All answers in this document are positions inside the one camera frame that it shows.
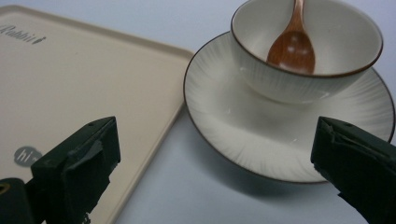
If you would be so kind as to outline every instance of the beige tray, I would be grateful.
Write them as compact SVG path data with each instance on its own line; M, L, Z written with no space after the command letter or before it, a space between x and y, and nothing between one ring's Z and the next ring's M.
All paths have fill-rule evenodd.
M31 178L29 167L14 162L17 149L45 154L84 124L116 116L121 163L90 214L92 223L112 223L183 105L191 57L79 21L1 7L0 179Z

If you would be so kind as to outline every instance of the saucer rim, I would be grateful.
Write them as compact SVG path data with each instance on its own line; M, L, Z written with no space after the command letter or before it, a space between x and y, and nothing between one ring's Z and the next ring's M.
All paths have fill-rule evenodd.
M221 35L217 35L217 36L215 36L214 38L212 38L212 39L210 39L209 41L207 41L203 46L201 46L201 47L194 53L194 55L192 56L192 58L191 58L191 60L190 60L190 62L189 62L189 64L188 64L188 66L187 66L187 68L186 68L186 71L185 71L185 76L184 76L184 78L183 78L183 97L184 97L184 102L185 102L185 104L186 104L189 117L190 117L191 122L192 122L192 124L194 125L195 129L196 129L196 130L198 131L198 133L205 139L205 141L206 141L213 149L215 149L215 151L216 151L218 154L220 154L220 156L221 156L222 158L225 158L227 161L230 161L230 162L231 162L233 165L235 165L236 167L242 168L243 170L249 172L250 174L257 175L257 176L259 176L259 177L264 177L264 178L271 179L271 180L275 180L275 181L277 181L277 182L292 183L292 184L300 184L300 185L318 185L318 184L328 183L328 181L327 181L326 179L324 179L324 180L318 180L318 181L296 181L296 180L278 179L278 178L271 177L271 176L268 176L268 175L259 174L258 172L254 171L254 170L251 170L251 169L248 169L247 167L242 166L242 165L236 163L235 161L231 160L231 159L228 158L227 156L225 156L223 153L220 152L220 150L218 150L218 149L217 149L217 148L205 137L203 131L199 128L198 124L196 123L195 119L193 118L193 116L192 116L192 114L191 114L191 109L190 109L190 107L189 107L189 103L188 103L188 101L187 101L187 96L186 96L186 79L187 79L187 75L188 75L188 73L189 73L191 64L192 64L192 62L194 61L195 57L196 57L207 45L211 44L214 40L216 40L216 39L218 39L218 38L220 38L220 37L222 37L222 36L224 36L224 35L232 35L232 34L231 34L230 31L228 31L228 32L225 32L225 33L223 33L223 34L221 34ZM379 73L376 72L376 70L375 70L373 67L371 67L371 68L369 68L369 69L373 70L374 73L375 73L375 75L379 78L379 80L381 81L382 86L383 86L383 87L385 88L385 90L387 91L388 97L389 97L389 99L390 99L390 104L391 104L391 108L392 108L392 128L391 128L391 131L390 131L390 133L389 133L388 140L387 140L387 142L390 143L391 140L392 140L392 138L393 138L393 135L394 135L394 133L395 133L395 128L396 128L396 108L395 108L395 104L394 104L394 102L393 102L393 98L392 98L392 95L391 95L391 93L390 93L390 90L389 90L387 84L385 83L384 79L379 75Z

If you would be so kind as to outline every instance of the table surface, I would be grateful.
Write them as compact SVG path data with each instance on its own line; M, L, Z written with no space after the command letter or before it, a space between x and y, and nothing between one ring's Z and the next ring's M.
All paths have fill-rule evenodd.
M394 0L343 0L380 27L384 50L376 71L396 95ZM245 0L0 0L196 52L230 30ZM219 155L184 108L116 223L366 223L331 184L262 178Z

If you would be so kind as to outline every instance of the logo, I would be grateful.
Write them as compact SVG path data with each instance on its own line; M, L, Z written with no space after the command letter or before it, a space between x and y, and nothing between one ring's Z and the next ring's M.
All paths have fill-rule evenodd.
M47 39L45 36L36 36L34 33L18 29L15 25L0 25L0 35L7 35L32 45Z
M20 147L14 154L14 161L19 166L30 167L42 156L34 147Z

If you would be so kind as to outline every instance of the bowl rim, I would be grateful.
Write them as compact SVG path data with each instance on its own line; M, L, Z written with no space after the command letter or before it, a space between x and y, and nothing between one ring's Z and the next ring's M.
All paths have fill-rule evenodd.
M338 5L343 5L343 7L347 7L350 10L360 14L361 16L363 16L363 18L365 18L368 22L370 22L373 25L374 30L376 30L376 32L379 35L379 41L380 41L379 49L378 49L378 52L377 52L375 58L371 62L367 63L366 65L364 65L364 66L362 66L360 68L357 68L357 69L354 69L354 70L350 70L350 71L346 71L345 73L329 73L329 74L326 74L326 73L307 74L307 73L301 73L301 72L292 72L290 70L287 70L287 69L281 68L279 66L273 65L271 63L268 63L266 60L262 59L261 57L257 56L256 54L254 54L251 50L245 48L245 46L242 44L242 41L240 40L240 38L238 38L238 36L237 36L237 34L235 33L235 30L234 30L235 29L234 28L234 24L235 24L234 21L235 21L235 18L236 18L236 14L238 12L240 12L240 10L243 7L245 7L245 6L251 4L252 2L255 2L255 1L257 1L257 0L247 0L244 4L242 4L234 12L233 17L231 19L231 34L232 34L232 37L235 40L236 44L240 47L240 49L243 50L244 52L246 52L247 55L252 57L252 59L254 61L256 61L257 63L261 63L261 64L269 66L269 67L271 67L271 68L273 68L275 70L278 70L278 71L280 71L282 73L287 73L287 74L290 74L290 75L293 75L293 76L297 76L297 77L314 77L314 78L350 77L350 76L353 76L353 75L357 75L358 73L363 72L363 71L369 69L370 67L372 67L376 63L376 61L378 61L379 57L382 54L382 51L383 51L383 48L384 48L384 38L383 38L381 30L379 29L378 25L374 22L374 20L371 17L369 17L366 13L362 12L361 10L359 10L356 7L353 7L350 4L347 4L345 2L341 2L341 1L338 1L338 0L328 0L328 2L333 2L333 3L338 4Z

